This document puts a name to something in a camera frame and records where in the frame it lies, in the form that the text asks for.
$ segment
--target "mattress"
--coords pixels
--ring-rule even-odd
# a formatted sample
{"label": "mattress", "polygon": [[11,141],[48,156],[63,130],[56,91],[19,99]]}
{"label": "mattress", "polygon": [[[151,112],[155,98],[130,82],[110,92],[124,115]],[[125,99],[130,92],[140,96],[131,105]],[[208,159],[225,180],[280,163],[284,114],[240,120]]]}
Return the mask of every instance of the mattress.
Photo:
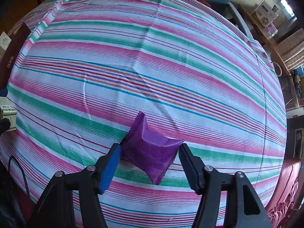
{"label": "mattress", "polygon": [[[12,31],[22,22],[32,32],[8,84],[17,129],[1,136],[0,152],[6,167],[10,155],[20,162],[33,201],[56,171],[95,164],[142,111],[152,131],[185,140],[205,164],[243,171],[268,203],[286,114],[257,41],[195,0],[48,0]],[[16,165],[11,175],[24,190]],[[121,160],[99,200],[109,227],[191,227],[200,196],[176,157],[159,185]],[[225,204],[222,193],[217,225]]]}

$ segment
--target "purple cloth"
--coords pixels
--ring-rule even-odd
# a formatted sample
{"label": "purple cloth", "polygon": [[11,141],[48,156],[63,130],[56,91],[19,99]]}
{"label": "purple cloth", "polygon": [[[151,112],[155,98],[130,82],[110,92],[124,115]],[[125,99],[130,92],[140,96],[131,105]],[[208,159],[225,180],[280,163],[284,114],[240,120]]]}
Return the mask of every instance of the purple cloth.
{"label": "purple cloth", "polygon": [[139,112],[121,141],[121,158],[142,169],[153,184],[160,184],[184,140],[149,131],[146,115]]}

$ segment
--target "blue gripper pad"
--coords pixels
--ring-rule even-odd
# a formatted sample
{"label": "blue gripper pad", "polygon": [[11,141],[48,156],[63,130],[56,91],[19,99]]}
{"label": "blue gripper pad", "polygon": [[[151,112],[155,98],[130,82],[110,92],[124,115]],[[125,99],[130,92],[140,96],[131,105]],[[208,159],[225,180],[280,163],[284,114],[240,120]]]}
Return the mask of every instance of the blue gripper pad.
{"label": "blue gripper pad", "polygon": [[119,159],[120,159],[120,145],[117,145],[116,149],[109,158],[108,163],[101,175],[101,181],[99,186],[99,190],[101,194],[103,194],[109,188],[114,173],[116,171],[116,168],[118,166]]}
{"label": "blue gripper pad", "polygon": [[7,88],[4,88],[2,90],[0,90],[0,97],[6,97],[7,96]]}

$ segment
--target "red bedspread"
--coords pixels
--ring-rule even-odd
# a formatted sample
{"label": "red bedspread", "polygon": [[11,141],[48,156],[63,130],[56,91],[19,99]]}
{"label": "red bedspread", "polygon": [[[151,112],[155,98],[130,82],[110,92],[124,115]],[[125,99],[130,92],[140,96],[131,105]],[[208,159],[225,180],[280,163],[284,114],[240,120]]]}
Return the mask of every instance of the red bedspread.
{"label": "red bedspread", "polygon": [[289,217],[293,208],[294,195],[298,189],[300,168],[300,161],[284,159],[275,192],[265,207],[273,228],[284,224]]}

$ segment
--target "white box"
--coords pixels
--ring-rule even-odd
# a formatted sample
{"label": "white box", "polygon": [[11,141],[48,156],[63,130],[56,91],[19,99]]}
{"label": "white box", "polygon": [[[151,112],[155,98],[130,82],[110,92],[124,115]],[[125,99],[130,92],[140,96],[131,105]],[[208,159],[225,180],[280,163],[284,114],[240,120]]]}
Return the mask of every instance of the white box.
{"label": "white box", "polygon": [[0,59],[4,56],[4,53],[12,40],[5,32],[0,36]]}
{"label": "white box", "polygon": [[272,11],[272,8],[266,1],[262,1],[262,3],[255,10],[255,13],[258,20],[264,27],[268,26],[274,21],[275,18],[278,17],[278,15]]}
{"label": "white box", "polygon": [[0,97],[0,120],[3,118],[9,119],[11,127],[7,131],[16,129],[17,110],[11,105],[7,97]]}

